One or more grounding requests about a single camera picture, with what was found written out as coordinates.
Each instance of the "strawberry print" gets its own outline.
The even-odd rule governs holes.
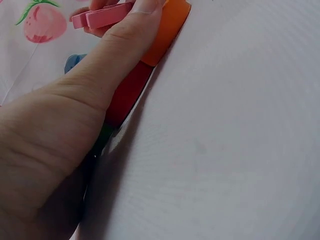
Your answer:
[[[52,0],[33,0],[15,25],[24,21],[24,36],[33,43],[47,43],[67,30],[66,18]]]

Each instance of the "finger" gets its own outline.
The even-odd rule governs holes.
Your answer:
[[[131,12],[109,29],[93,51],[58,82],[60,87],[67,89],[64,94],[72,94],[68,97],[91,106],[108,108],[120,82],[152,44],[161,20],[163,2],[136,0]],[[79,88],[85,94],[75,90]]]
[[[78,15],[78,14],[82,14],[82,13],[87,12],[87,11],[89,11],[89,7],[87,7],[87,6],[84,6],[84,7],[82,7],[82,8],[79,8],[79,9],[75,10],[74,12],[72,12],[72,13],[70,14],[70,16],[69,16],[69,22],[72,21],[71,18],[72,18],[73,16]]]
[[[106,5],[117,4],[119,0],[92,0],[90,4],[90,10],[98,10],[103,8]]]
[[[85,26],[83,28],[83,31],[86,34],[92,34],[98,38],[102,38],[104,36],[104,34],[106,33],[106,31],[108,31],[111,27],[112,26],[108,25],[108,26],[97,28],[97,29],[90,29],[88,26]]]

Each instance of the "white surface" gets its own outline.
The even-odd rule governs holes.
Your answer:
[[[80,239],[320,239],[320,1],[191,2]]]

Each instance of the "tablecloth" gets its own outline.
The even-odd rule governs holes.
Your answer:
[[[64,74],[70,55],[98,42],[69,15],[89,0],[0,0],[0,105]]]

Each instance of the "pink wooden piece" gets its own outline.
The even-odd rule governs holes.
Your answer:
[[[86,21],[91,29],[116,24],[126,17],[132,9],[132,6],[133,4],[131,2],[126,2],[89,12],[86,14]]]
[[[130,12],[133,3],[125,2],[121,4],[105,6],[96,11],[86,11],[71,18],[75,29],[90,27],[97,29],[120,22]]]
[[[86,14],[92,11],[86,11],[75,15],[71,18],[74,29],[80,29],[83,27],[88,27]]]

